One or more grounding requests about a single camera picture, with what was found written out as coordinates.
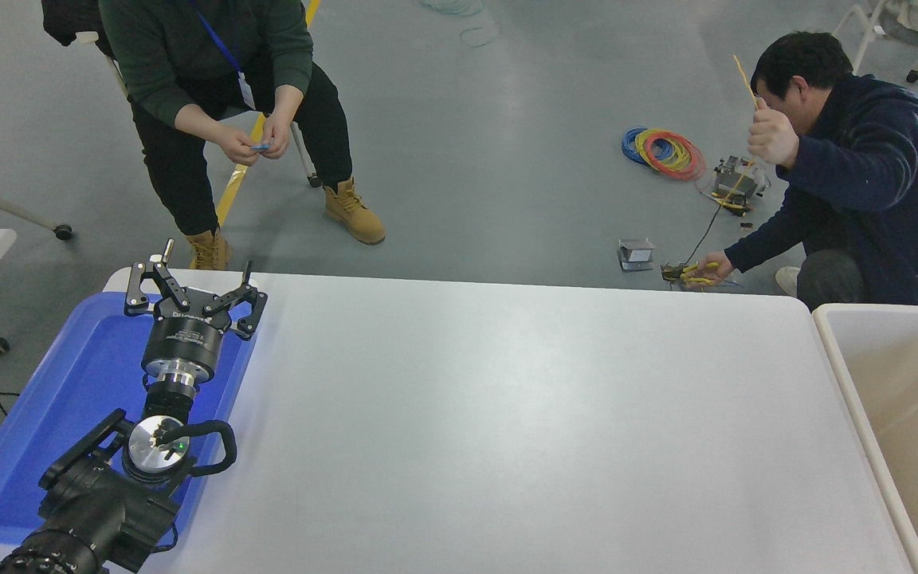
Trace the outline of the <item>person's right hand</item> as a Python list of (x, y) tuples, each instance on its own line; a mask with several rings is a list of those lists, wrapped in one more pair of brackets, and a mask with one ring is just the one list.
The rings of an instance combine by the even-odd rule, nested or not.
[(790, 170), (799, 149), (800, 137), (795, 134), (786, 114), (769, 108), (762, 98), (758, 98), (751, 117), (747, 151), (771, 166)]
[(240, 128), (219, 124), (214, 142), (225, 152), (227, 159), (240, 166), (254, 166), (261, 155), (261, 150), (257, 149), (259, 143)]

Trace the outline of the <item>person's left hand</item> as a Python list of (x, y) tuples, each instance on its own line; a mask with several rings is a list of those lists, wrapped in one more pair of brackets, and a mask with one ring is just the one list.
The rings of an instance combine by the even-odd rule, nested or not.
[(260, 155), (265, 159), (280, 159), (288, 148), (291, 126), (291, 116), (284, 113), (271, 112), (266, 116), (261, 142), (267, 148), (260, 151)]
[(725, 250), (712, 251), (686, 266), (681, 280), (688, 288), (714, 286), (728, 279), (735, 269)]

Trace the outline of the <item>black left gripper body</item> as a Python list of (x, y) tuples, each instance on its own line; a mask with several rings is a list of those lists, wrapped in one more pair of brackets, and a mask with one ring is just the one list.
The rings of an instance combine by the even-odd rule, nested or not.
[(226, 310), (217, 316), (176, 312), (163, 315), (153, 309), (153, 326), (143, 352), (142, 369), (153, 378), (165, 373), (186, 373), (196, 383), (214, 378), (222, 339), (232, 317)]

